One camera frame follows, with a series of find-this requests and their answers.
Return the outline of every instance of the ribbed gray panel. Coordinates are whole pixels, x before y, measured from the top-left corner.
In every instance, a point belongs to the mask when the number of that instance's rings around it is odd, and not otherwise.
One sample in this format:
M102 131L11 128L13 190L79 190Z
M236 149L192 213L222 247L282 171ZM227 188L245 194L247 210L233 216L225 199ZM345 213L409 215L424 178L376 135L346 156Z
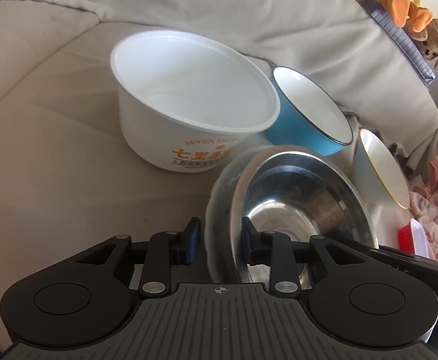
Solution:
M374 351L321 332L301 304L266 293L259 284L181 284L166 298L145 300L112 337L88 347L45 350L17 344L4 360L139 359L438 359L424 344Z

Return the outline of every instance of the dark bowl rim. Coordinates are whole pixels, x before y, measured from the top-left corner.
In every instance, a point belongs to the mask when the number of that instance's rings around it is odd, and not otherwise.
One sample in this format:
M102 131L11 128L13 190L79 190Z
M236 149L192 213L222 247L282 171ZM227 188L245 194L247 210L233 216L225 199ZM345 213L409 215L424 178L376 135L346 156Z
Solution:
M314 85L316 85L322 92L324 92L326 95L327 95L327 97L329 97L329 99L333 102L333 104L339 109L339 111L341 112L341 114L342 114L342 116L344 117L344 119L345 119L345 122L347 123L347 125L349 126L349 129L350 129L350 135L351 135L351 139L350 139L350 141L349 142L341 142L341 141L339 141L338 139L335 139L334 137L331 137L329 134L327 134L325 131L323 131L321 128L319 128L318 126L316 126L315 125L315 123L313 123L307 116L305 116L290 100L289 100L289 98L287 97L287 95L284 93L284 91L282 91L282 89L281 89L281 87L280 87L280 85L278 84L278 82L276 81L276 78L274 77L274 71L277 69L277 68L286 68L286 69L289 69L289 70L291 70L291 71L295 71L296 73L299 73L301 76L304 76L307 80L309 80L309 81L311 81ZM301 72L299 72L299 71L297 71L297 70L295 70L295 69L292 69L291 67L289 67L289 66L282 66L282 65L279 65L279 66L276 66L276 67L274 67L273 69L272 69L272 72L271 72L271 81L273 82L273 84L274 84L274 87L276 88L276 90L278 90L278 91L280 91L280 93L282 94L282 96L289 102L289 104L297 111L297 112L299 112L301 115L302 115L302 117L305 119L305 120L307 120L307 122L311 125L311 126L313 126L318 132L320 132L321 134L323 134L323 135L325 135L328 139L330 139L330 140L332 140L333 142L335 142L335 143L337 143L337 144L339 144L339 145L342 145L342 146L349 146L352 142L353 142L353 140L354 140L354 132L352 131L352 127L350 127L350 123L349 123L349 121L347 120L347 118L345 117L345 115L344 115L344 113L342 112L342 110L340 109L340 107L337 105L337 103L334 101L334 99L320 86L320 85L318 85L314 80L312 80L312 79L310 79L308 76L306 76L305 74L302 74Z

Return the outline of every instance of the blue enamel bowl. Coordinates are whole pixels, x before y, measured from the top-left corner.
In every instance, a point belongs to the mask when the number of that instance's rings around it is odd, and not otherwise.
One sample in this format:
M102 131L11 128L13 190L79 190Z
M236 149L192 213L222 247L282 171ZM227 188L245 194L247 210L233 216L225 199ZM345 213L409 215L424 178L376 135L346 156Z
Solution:
M327 156L352 143L349 122L321 87L289 67L276 67L270 79L280 100L279 117L265 132L274 145L304 146Z

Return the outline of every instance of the bowl rim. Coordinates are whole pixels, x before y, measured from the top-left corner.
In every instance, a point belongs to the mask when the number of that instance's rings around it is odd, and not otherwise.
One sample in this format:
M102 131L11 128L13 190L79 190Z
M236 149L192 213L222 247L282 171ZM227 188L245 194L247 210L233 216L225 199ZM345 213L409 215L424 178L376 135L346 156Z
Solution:
M302 146L296 146L296 145L272 146L256 154L256 156L254 156L251 159L251 161L249 161L247 166L242 170L242 173L239 179L237 180L236 187L234 188L234 193L232 195L232 200L230 203L230 216L228 221L229 224L228 238L230 242L230 254L232 255L232 259L233 259L235 274L237 276L237 279L241 283L250 283L252 279L249 270L247 269L247 264L244 261L244 257L241 251L236 250L237 245L234 245L234 239L231 237L231 234L232 232L234 233L237 232L238 226L239 226L239 233L241 231L241 223L242 223L241 213L244 207L244 198L253 177L267 161L271 160L274 157L284 154L300 154L300 155L306 154L307 156L314 157L317 160L328 165L330 168L332 168L332 170L335 171L342 178L342 180L349 186L350 190L356 197L357 202L359 203L359 205L362 208L362 211L364 212L367 223L369 225L369 229L371 230L371 237L373 242L373 245L371 246L376 249L379 248L379 242L377 239L377 235L375 233L374 223L371 219L371 215L369 214L366 206L363 203L362 198L360 197L359 193L357 192L356 188L349 180L349 178L334 163L332 163L332 161L318 154L317 152L306 149L305 147Z
M365 146L364 146L364 141L362 140L362 132L363 132L363 131L367 131L367 132L371 133L374 137L376 137L376 138L378 139L378 141L379 141L379 142L380 142L380 143L381 143L381 144L387 149L387 152L389 153L390 157L392 157L393 161L394 161L395 164L397 165L397 169L398 169L398 171L399 171L400 173L402 173L402 169L400 169L400 166L399 166L399 165L397 164L397 162L395 161L394 156L393 156L392 153L389 151L389 149L387 148L387 146L385 146L385 143L382 142L382 141L380 140L380 138L379 138L377 135L375 135L372 131L367 130L366 128L363 128L363 127L359 130L359 139L358 139L358 141L360 142L360 144L361 144L362 147L364 148L364 152L365 152L365 154L366 154L367 161L369 162L369 164L371 165L372 169L374 170L374 172L375 172L375 174L376 174L376 176L377 176L377 179L379 179L380 183L381 183L382 186L384 187L384 189L385 189L385 191L387 192L387 194L392 198L392 200L394 200L394 202L397 203L397 205L398 205L400 208L408 209L408 208L410 207L410 197L409 197L409 204L408 204L408 205L405 205L405 206L402 205L402 204L401 204L401 203L395 198L395 196L392 195L392 193L389 191L389 189L388 189L387 186L385 185L384 181L383 181L382 178L380 177L379 172L377 171L376 167L374 166L374 163L372 162L371 158L369 157L369 154L368 154L368 152L367 152L367 150L366 150L366 148L365 148ZM406 186L407 190L409 191L409 188L408 188L408 186L407 186L407 182L405 181L405 177L404 177L404 185Z
M163 112L161 110L155 109L154 107L151 107L149 104L142 101L138 96L137 93L134 94L134 91L131 89L131 87L125 82L125 80L121 77L121 75L118 72L117 69L117 55L119 52L125 47L125 45L131 43L132 41L140 42L140 41L146 41L149 39L153 39L154 37L160 37L160 38L174 38L174 39L188 39L190 41L193 41L195 43L200 44L203 47L209 47L214 48L217 52L220 52L225 57L228 57L232 59L233 61L237 62L241 65L243 69L248 70L251 72L257 81L258 85L261 85L264 91L266 92L266 97L269 98L267 101L271 105L271 109L273 109L273 112L271 112L270 116L264 120L262 123L257 124L255 126L249 126L249 127L221 127L216 126L204 122L195 121L192 119L189 119L187 117L183 117L181 115L173 114L171 112ZM177 30L146 30L141 32L136 32L132 35L126 36L125 38L121 39L112 49L109 57L109 64L112 69L112 73L114 74L114 77L116 78L119 85L129 94L131 95L134 100L139 102L141 105L149 109L150 111L164 117L167 120L170 120L174 123L178 123L182 126L186 126L188 128L193 128L194 130L199 131L205 131L213 134L225 134L225 135L232 135L232 134L240 134L240 135L246 135L246 134L254 134L257 132L264 131L268 129L271 125L275 123L277 120L277 117L279 116L280 112L280 101L279 96L277 94L276 89L272 85L271 81L267 77L267 75L264 74L262 70L260 70L253 62L249 61L244 55L239 53L238 51L232 49L229 46L226 46L225 44L221 42L217 42L216 40L212 40L210 38L207 38L205 36L196 35L191 32L185 32L185 31L177 31Z
M287 95L284 93L284 91L282 91L282 89L281 89L281 87L280 87L280 85L278 84L278 82L277 82L277 80L276 80L276 78L275 78L275 76L274 76L274 71L276 70L276 69L278 69L278 68L286 68L286 69L289 69L289 70L291 70L291 71L294 71L295 73L299 73L301 76L304 76L307 80L309 80L311 83L313 83L314 85L316 85L322 92L324 92L326 95L327 95L327 97L332 101L332 104L333 105L335 105L338 109L339 109L339 111L341 112L341 114L342 114L342 116L343 116L343 118L344 118L344 120L345 120L345 122L347 123L347 125L349 126L349 129L350 129L350 136L351 136L351 138L350 138L350 141L349 142L341 142L340 140L338 140L338 139L336 139L336 138L334 138L334 137L331 137L329 134L327 134L325 131L323 131L321 128L319 128L318 126L316 126L315 125L315 123L313 123L307 116L305 116L291 101L290 101L290 99L287 97ZM275 86L275 88L276 88L276 90L277 91L279 91L280 93L281 93L281 95L283 96L283 98L284 99L286 99L287 101L288 101L288 103L297 111L297 112L299 112L301 115L302 115L302 117L305 119L305 120L307 120L307 123L309 123L311 126L313 126L318 132L320 132L322 135L325 135L325 137L326 138L328 138L328 139L330 139L331 141L333 141L333 142L335 142L335 143L337 143L337 144L339 144L339 145L341 145L341 146L349 146L352 142L353 142L353 140L354 140L354 132L352 131L352 127L350 127L350 123L349 123L349 121L347 120L347 118L345 117L345 115L344 115L344 113L342 112L342 110L340 109L340 107L337 105L337 103L333 100L333 98L319 85L319 84L317 84L314 80L312 80L312 79L310 79L308 76L306 76L305 74L302 74L301 72L299 72L299 71L297 71L297 70L295 70L295 69L292 69L291 67L288 67L288 66L282 66L282 65L278 65L278 66L276 66L276 67L274 67L273 69L272 69L272 73L271 73L271 78L270 78L270 80L271 81L273 81L274 82L274 86Z

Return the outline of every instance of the silver screw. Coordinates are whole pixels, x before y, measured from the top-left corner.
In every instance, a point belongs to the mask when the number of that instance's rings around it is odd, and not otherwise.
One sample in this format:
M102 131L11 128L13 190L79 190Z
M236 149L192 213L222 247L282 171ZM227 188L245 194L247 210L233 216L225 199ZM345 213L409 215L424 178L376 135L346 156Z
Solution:
M142 286L142 290L149 294L158 294L165 290L165 284L158 281L150 281Z
M292 281L280 281L276 283L274 288L276 289L276 291L290 294L291 292L297 291L299 287L297 287L297 284L293 283Z

